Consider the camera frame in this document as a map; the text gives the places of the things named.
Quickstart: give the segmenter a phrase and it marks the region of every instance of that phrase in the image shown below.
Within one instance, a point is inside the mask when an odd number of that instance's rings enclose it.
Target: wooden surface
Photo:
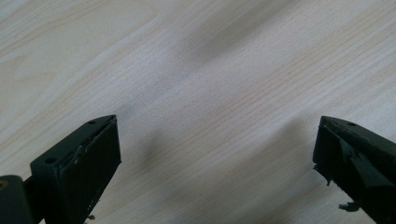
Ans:
[[[396,3],[0,2],[0,175],[119,118],[89,223],[373,223],[313,171],[321,115],[396,141]]]

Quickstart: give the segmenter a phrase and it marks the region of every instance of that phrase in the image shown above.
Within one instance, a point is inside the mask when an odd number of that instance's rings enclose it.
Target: wooden table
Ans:
[[[396,3],[0,2],[0,175],[119,118],[88,223],[373,223],[313,168],[321,115],[396,141]]]

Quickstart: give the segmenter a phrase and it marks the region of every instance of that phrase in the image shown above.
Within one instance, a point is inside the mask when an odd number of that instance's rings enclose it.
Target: light wood grain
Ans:
[[[0,175],[89,119],[122,164],[89,223],[373,223],[312,170],[321,115],[396,141],[396,3],[0,2]]]

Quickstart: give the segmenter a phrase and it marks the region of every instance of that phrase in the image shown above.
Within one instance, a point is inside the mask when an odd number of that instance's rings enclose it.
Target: black plastic part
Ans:
[[[322,117],[313,161],[377,223],[396,223],[396,144],[355,123]]]
[[[120,164],[116,116],[91,120],[31,163],[47,224],[82,224]]]
[[[17,175],[0,176],[0,223],[36,223],[30,210],[22,179]]]

